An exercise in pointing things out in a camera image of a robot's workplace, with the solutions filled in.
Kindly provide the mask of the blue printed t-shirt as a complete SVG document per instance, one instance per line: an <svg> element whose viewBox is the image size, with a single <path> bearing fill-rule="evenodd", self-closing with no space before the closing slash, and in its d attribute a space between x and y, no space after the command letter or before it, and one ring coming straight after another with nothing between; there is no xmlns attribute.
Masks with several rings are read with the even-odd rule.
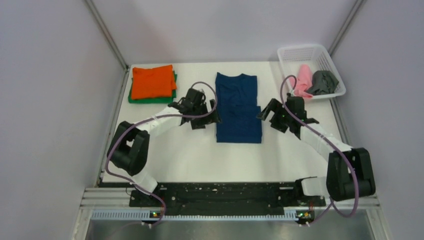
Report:
<svg viewBox="0 0 424 240"><path fill-rule="evenodd" d="M227 76L216 74L216 110L221 123L216 125L218 143L260 144L262 122L257 118L261 113L258 105L258 77L240 74Z"/></svg>

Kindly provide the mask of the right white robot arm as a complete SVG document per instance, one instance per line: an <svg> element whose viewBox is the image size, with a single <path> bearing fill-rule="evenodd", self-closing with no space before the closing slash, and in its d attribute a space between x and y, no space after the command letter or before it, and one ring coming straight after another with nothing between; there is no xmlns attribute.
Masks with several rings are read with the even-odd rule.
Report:
<svg viewBox="0 0 424 240"><path fill-rule="evenodd" d="M270 119L272 128L282 133L290 131L327 162L326 176L296 180L298 189L293 192L293 200L297 205L307 206L314 196L330 197L338 202L375 194L369 151L343 143L316 119L309 118L302 97L288 95L285 103L273 98L256 117L264 121L270 112L274 113Z"/></svg>

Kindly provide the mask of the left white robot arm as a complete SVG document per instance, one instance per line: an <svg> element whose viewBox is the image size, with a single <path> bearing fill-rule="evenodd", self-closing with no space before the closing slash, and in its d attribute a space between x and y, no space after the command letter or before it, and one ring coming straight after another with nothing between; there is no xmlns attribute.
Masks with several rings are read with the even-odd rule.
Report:
<svg viewBox="0 0 424 240"><path fill-rule="evenodd" d="M141 200L147 206L156 206L161 198L159 191L155 190L158 182L145 170L150 141L186 123L190 123L192 130L220 123L217 100L217 96L206 100L202 90L189 88L186 96L169 103L162 111L145 120L136 123L122 121L114 133L106 161L125 171L127 176L113 173L108 167L105 171L127 180L141 191Z"/></svg>

